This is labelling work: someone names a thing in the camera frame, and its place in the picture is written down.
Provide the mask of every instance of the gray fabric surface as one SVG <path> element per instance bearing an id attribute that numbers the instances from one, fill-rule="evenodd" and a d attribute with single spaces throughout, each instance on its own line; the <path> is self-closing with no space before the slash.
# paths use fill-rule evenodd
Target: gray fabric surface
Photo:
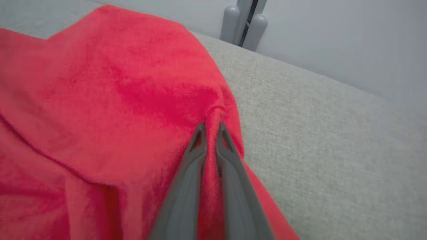
<path id="1" fill-rule="evenodd" d="M 47 38 L 97 6 L 2 0 L 0 27 Z M 426 239 L 426 122 L 324 76 L 195 36 L 234 93 L 245 160 L 301 239 Z"/>

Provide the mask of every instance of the red towel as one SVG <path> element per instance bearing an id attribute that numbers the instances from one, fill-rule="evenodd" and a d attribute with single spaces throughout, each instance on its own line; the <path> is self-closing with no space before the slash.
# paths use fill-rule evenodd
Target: red towel
<path id="1" fill-rule="evenodd" d="M 0 29 L 0 114 L 0 239 L 145 239 L 200 122 L 198 235 L 224 238 L 214 144 L 222 121 L 243 157 L 239 116 L 180 24 L 103 6 L 47 40 Z M 277 239 L 297 239 L 246 169 Z"/>

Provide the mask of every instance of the gray wall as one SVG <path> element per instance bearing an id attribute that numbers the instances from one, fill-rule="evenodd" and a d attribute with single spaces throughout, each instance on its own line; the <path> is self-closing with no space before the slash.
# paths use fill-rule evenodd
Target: gray wall
<path id="1" fill-rule="evenodd" d="M 427 116 L 426 0 L 268 0 L 257 52 Z"/>

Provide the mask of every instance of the red garment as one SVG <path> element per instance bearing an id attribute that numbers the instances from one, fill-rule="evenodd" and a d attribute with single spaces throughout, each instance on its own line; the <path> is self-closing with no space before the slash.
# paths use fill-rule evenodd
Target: red garment
<path id="1" fill-rule="evenodd" d="M 224 237 L 215 137 L 224 122 L 243 156 L 239 116 L 180 24 L 103 6 L 47 40 L 0 29 L 0 114 L 0 239 L 145 239 L 200 122 L 198 235 Z M 246 168 L 277 239 L 297 239 Z"/>

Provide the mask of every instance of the gray cylindrical object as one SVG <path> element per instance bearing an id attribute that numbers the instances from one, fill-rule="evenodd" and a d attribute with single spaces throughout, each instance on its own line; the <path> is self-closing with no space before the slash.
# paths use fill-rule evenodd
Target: gray cylindrical object
<path id="1" fill-rule="evenodd" d="M 255 15 L 252 18 L 251 24 L 249 25 L 248 33 L 246 34 L 242 47 L 251 51 L 255 51 L 258 47 L 258 43 L 260 43 L 265 29 L 267 28 L 267 25 L 268 21 L 264 15 Z"/>
<path id="2" fill-rule="evenodd" d="M 231 43 L 236 33 L 237 21 L 239 20 L 240 10 L 237 6 L 229 5 L 224 10 L 224 18 L 222 19 L 222 28 L 220 40 Z"/>

